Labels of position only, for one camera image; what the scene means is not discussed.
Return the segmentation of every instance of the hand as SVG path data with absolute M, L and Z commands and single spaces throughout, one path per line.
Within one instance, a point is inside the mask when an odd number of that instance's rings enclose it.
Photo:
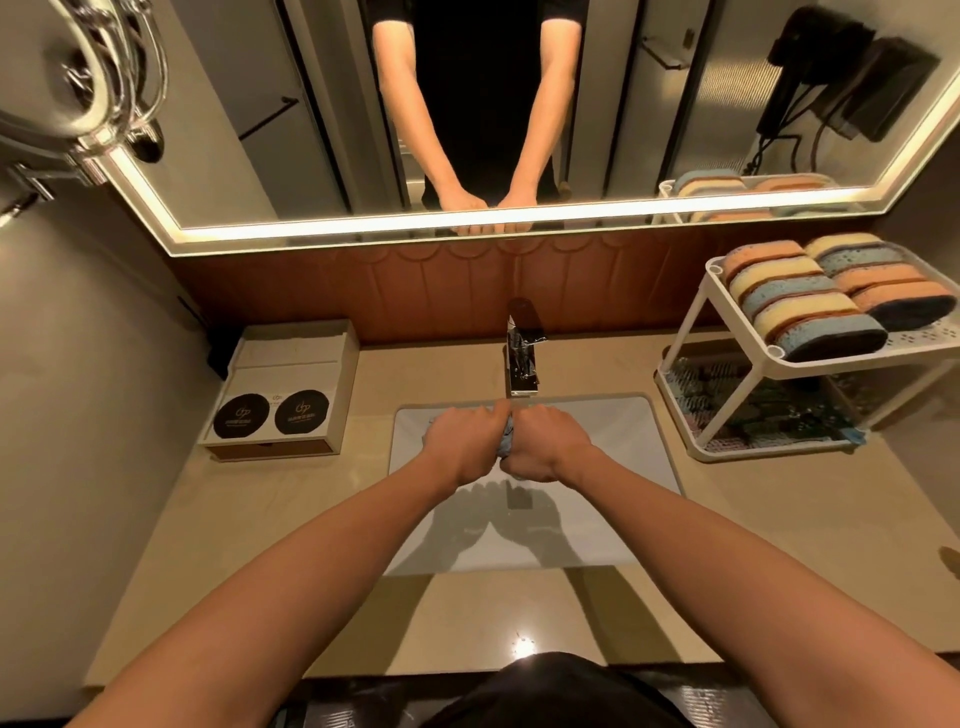
M 537 188 L 520 187 L 510 188 L 510 192 L 500 201 L 497 207 L 536 207 L 537 206 Z M 493 226 L 493 231 L 500 232 L 529 232 L 534 227 L 533 223 L 500 223 Z
M 476 195 L 471 195 L 460 184 L 445 189 L 443 192 L 438 189 L 437 196 L 440 198 L 440 207 L 446 212 L 488 209 L 487 203 Z M 490 235 L 493 233 L 493 225 L 470 225 L 457 228 L 456 231 L 458 235 Z
M 572 487 L 570 459 L 592 449 L 589 435 L 573 417 L 556 407 L 537 404 L 514 412 L 514 442 L 500 470 L 522 480 Z
M 420 457 L 440 471 L 447 496 L 493 469 L 509 416 L 510 402 L 499 400 L 493 412 L 451 407 L 434 420 L 423 436 Z

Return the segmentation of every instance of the white sink basin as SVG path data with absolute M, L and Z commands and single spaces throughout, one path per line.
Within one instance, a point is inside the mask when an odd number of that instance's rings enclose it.
M 545 400 L 573 415 L 593 444 L 626 468 L 680 492 L 650 402 L 644 397 Z M 442 407 L 401 409 L 390 472 L 422 448 Z M 519 482 L 499 465 L 435 508 L 407 539 L 388 576 L 445 571 L 563 569 L 636 559 L 585 498 L 560 483 Z

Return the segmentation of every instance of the chrome faucet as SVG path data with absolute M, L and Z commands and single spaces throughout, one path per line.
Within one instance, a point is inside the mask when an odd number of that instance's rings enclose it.
M 506 363 L 507 397 L 533 397 L 539 390 L 534 345 L 546 341 L 537 310 L 528 299 L 507 303 Z

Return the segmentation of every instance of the countertop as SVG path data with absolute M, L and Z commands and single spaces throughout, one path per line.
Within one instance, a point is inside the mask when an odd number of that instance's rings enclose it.
M 938 553 L 960 550 L 960 540 L 883 438 L 873 435 L 854 454 L 699 463 L 686 455 L 653 380 L 671 338 L 538 345 L 540 393 L 646 394 L 687 497 L 792 554 L 931 649 L 960 650 L 960 580 Z M 499 343 L 363 350 L 340 455 L 220 464 L 195 449 L 85 682 L 103 686 L 258 553 L 386 475 L 401 406 L 502 392 Z M 307 676 L 497 670 L 520 640 L 600 664 L 719 660 L 643 568 L 630 565 L 381 579 Z

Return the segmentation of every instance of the sleeve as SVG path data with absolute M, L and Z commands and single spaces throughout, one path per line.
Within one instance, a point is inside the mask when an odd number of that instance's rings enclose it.
M 587 24 L 589 5 L 590 0 L 544 0 L 543 20 L 575 20 L 583 27 Z
M 384 20 L 401 20 L 404 23 L 413 22 L 411 14 L 404 0 L 366 0 L 367 22 L 372 28 Z

